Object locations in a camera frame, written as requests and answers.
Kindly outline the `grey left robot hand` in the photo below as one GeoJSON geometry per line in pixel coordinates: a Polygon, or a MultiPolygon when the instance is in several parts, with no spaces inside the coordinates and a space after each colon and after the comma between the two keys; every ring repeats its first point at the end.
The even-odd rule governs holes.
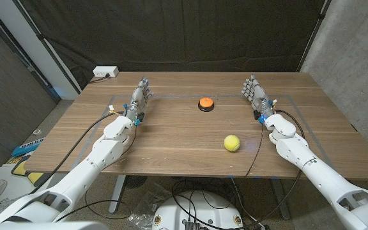
{"type": "Polygon", "coordinates": [[[146,105],[153,95],[149,84],[149,80],[143,77],[134,89],[129,104],[126,105],[125,117],[129,118],[134,125],[143,122],[146,105]]]}

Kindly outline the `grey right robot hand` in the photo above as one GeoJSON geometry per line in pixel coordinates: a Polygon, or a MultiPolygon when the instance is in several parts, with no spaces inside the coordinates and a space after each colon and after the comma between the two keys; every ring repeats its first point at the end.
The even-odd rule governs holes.
{"type": "Polygon", "coordinates": [[[241,93],[251,103],[254,110],[254,119],[261,124],[264,124],[266,119],[276,113],[275,102],[269,99],[254,74],[245,80],[241,93]]]}

